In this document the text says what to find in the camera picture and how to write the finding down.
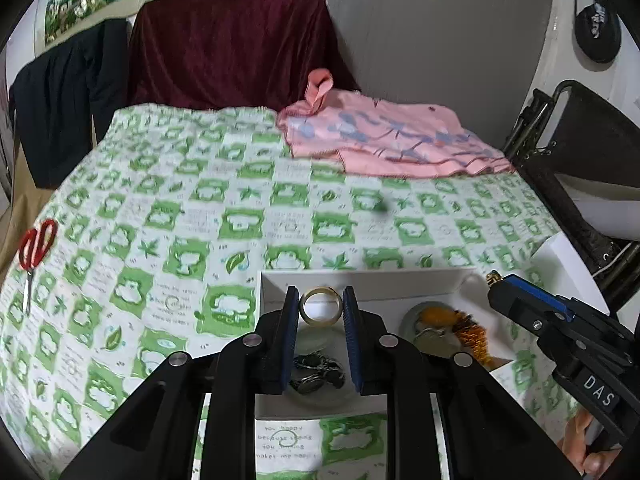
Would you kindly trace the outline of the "person's right hand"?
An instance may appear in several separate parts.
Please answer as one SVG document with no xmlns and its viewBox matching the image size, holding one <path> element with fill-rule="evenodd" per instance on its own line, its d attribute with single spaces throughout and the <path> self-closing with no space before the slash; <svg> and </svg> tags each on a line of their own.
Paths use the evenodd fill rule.
<svg viewBox="0 0 640 480">
<path fill-rule="evenodd" d="M 575 415 L 568 420 L 564 436 L 558 442 L 558 448 L 580 474 L 588 474 L 593 479 L 600 479 L 620 455 L 622 449 L 614 448 L 611 451 L 588 453 L 586 431 L 592 421 L 593 416 L 587 410 L 578 408 Z"/>
</svg>

